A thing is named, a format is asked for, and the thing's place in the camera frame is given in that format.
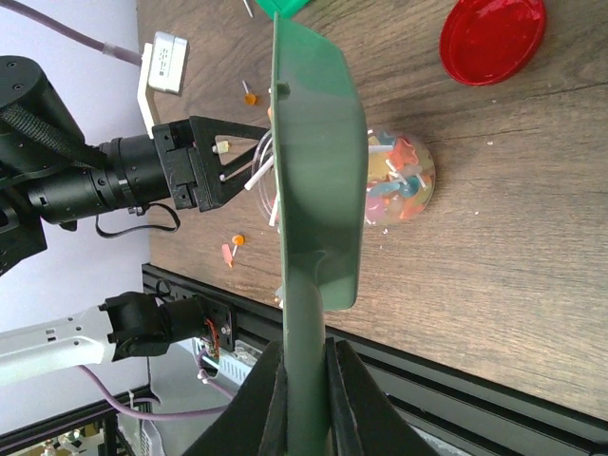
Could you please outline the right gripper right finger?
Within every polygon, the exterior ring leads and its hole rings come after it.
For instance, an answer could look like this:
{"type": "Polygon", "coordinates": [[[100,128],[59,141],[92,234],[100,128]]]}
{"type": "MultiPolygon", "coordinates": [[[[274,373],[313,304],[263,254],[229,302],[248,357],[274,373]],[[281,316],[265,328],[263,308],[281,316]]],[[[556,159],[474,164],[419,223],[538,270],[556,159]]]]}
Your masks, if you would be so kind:
{"type": "Polygon", "coordinates": [[[435,455],[397,413],[346,340],[325,342],[335,455],[435,455]]]}

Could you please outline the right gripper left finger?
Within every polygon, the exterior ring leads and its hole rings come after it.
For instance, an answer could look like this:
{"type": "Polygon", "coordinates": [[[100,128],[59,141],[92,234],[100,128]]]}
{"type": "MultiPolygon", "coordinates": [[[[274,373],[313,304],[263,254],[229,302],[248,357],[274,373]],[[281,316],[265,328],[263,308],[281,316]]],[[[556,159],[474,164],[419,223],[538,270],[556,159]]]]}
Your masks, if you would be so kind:
{"type": "Polygon", "coordinates": [[[283,349],[270,343],[215,423],[186,449],[187,455],[285,455],[287,380],[283,349]]]}

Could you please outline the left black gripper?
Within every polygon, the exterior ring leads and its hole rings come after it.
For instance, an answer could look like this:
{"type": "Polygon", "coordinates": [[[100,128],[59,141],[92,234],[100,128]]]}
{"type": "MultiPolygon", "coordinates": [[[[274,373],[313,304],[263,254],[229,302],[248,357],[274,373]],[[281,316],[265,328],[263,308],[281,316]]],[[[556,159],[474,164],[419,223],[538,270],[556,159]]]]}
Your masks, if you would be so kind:
{"type": "Polygon", "coordinates": [[[252,177],[255,146],[222,163],[219,146],[214,144],[207,181],[203,155],[196,143],[214,143],[217,136],[259,141],[267,131],[265,127],[201,116],[153,126],[152,138],[176,208],[198,208],[200,212],[220,208],[240,193],[252,177]]]}

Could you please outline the green slotted scoop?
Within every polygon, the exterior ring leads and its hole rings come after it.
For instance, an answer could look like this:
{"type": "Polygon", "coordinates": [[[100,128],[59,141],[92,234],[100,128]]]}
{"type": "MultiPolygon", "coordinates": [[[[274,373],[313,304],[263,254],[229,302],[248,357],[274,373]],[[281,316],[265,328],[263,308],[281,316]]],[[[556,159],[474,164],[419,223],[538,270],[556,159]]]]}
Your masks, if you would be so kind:
{"type": "Polygon", "coordinates": [[[326,311],[357,297],[368,173],[364,109],[342,50],[274,20],[272,138],[279,202],[286,450],[330,451],[326,311]]]}

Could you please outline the green double candy bin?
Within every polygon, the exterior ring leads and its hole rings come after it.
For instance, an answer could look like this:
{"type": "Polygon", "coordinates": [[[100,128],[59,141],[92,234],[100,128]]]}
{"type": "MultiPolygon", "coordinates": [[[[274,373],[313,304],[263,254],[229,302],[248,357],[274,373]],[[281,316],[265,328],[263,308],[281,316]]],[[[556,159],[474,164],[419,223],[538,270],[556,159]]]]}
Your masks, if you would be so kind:
{"type": "Polygon", "coordinates": [[[276,14],[284,18],[292,18],[304,9],[310,0],[256,0],[256,3],[271,19],[276,14]]]}

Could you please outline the clear plastic jar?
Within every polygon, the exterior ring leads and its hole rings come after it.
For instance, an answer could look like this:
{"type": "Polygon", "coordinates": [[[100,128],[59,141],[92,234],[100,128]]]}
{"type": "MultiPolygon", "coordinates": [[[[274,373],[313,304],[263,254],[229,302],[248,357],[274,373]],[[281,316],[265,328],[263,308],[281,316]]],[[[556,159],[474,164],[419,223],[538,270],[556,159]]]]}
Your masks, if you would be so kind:
{"type": "MultiPolygon", "coordinates": [[[[379,128],[367,132],[368,176],[364,222],[380,226],[406,221],[428,206],[436,184],[434,160],[428,148],[415,137],[379,128]]],[[[254,152],[252,177],[244,185],[255,191],[262,215],[278,225],[274,149],[267,131],[254,152]]]]}

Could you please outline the red jar lid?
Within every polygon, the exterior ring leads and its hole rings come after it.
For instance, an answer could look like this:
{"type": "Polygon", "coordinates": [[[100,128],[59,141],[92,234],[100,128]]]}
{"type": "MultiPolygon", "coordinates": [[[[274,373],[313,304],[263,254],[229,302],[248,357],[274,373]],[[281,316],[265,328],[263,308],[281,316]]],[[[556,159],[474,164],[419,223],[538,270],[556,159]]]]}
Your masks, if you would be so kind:
{"type": "Polygon", "coordinates": [[[519,72],[541,45],[543,1],[458,1],[447,16],[439,55],[447,75],[468,86],[490,86],[519,72]]]}

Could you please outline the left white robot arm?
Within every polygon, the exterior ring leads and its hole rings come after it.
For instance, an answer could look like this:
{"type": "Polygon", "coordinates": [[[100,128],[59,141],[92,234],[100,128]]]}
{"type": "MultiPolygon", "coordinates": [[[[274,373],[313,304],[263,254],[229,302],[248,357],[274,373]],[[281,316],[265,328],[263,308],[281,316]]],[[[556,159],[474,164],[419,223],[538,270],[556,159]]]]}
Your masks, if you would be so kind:
{"type": "MultiPolygon", "coordinates": [[[[33,60],[1,60],[1,269],[47,248],[43,226],[75,231],[81,219],[116,210],[218,209],[251,176],[253,152],[222,163],[219,136],[259,141],[264,129],[193,116],[150,134],[97,146],[85,137],[45,72],[33,60]]],[[[165,354],[207,337],[217,351],[235,345],[232,306],[220,298],[128,292],[52,322],[4,332],[1,381],[130,357],[165,354]]]]}

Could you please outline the spilled small orange lollipop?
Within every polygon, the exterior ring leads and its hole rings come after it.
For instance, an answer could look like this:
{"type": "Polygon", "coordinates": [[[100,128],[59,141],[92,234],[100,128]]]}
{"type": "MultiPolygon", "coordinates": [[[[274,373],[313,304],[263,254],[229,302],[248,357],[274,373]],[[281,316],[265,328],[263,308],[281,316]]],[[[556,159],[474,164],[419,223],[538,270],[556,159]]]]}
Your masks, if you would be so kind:
{"type": "Polygon", "coordinates": [[[244,103],[247,105],[256,105],[257,104],[257,95],[250,89],[249,85],[246,81],[241,81],[243,90],[244,90],[244,103]]]}

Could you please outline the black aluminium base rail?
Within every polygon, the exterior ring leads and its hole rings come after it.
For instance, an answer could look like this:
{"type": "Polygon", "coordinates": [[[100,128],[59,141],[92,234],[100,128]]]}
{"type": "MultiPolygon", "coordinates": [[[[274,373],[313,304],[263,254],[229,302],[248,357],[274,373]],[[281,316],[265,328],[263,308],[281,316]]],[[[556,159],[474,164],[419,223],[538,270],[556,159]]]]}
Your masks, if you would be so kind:
{"type": "MultiPolygon", "coordinates": [[[[259,349],[282,337],[282,314],[249,298],[145,264],[144,289],[173,301],[192,295],[232,306],[237,339],[259,349]]],[[[351,343],[406,420],[472,455],[604,455],[607,423],[369,339],[329,328],[351,343]]]]}

